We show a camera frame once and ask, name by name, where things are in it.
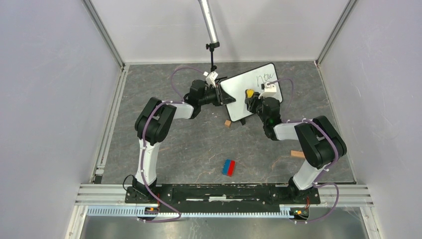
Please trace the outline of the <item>yellow bone shaped eraser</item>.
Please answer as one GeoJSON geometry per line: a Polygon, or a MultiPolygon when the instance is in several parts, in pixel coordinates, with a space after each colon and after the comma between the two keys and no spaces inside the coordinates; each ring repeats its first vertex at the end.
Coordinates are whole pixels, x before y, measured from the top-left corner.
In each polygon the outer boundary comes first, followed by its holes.
{"type": "Polygon", "coordinates": [[[253,89],[247,89],[246,91],[245,91],[245,95],[246,95],[246,98],[247,99],[250,99],[250,98],[252,98],[253,97],[253,95],[254,95],[254,90],[253,89]]]}

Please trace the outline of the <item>black framed whiteboard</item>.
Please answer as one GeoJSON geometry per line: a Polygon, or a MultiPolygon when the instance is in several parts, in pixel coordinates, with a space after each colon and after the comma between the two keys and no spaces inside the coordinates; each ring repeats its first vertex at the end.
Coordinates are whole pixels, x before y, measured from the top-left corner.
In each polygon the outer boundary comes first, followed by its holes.
{"type": "Polygon", "coordinates": [[[220,83],[221,88],[235,98],[235,102],[226,105],[229,119],[231,121],[239,121],[252,115],[245,104],[246,90],[251,89],[262,93],[264,91],[261,87],[262,84],[266,85],[268,82],[273,82],[277,79],[274,63],[267,63],[222,81],[220,83]]]}

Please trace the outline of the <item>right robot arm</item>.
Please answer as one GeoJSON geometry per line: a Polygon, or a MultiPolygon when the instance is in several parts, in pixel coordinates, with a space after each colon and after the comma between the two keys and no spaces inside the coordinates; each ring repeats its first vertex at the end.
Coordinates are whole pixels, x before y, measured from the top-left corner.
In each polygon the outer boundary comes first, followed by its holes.
{"type": "Polygon", "coordinates": [[[265,135],[274,141],[297,140],[305,156],[299,171],[289,179],[287,195],[300,203],[318,179],[347,152],[347,146],[326,116],[282,122],[280,102],[273,97],[247,96],[246,109],[259,116],[265,135]]]}

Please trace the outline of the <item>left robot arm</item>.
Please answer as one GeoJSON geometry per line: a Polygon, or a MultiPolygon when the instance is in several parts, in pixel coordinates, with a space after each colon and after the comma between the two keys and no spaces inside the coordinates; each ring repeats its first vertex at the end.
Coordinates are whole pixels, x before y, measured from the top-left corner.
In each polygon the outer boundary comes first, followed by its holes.
{"type": "Polygon", "coordinates": [[[194,119],[203,105],[224,106],[236,102],[220,86],[194,80],[181,102],[151,97],[138,116],[134,128],[140,143],[139,164],[132,180],[137,196],[145,203],[156,198],[156,164],[161,142],[167,137],[173,120],[194,119]]]}

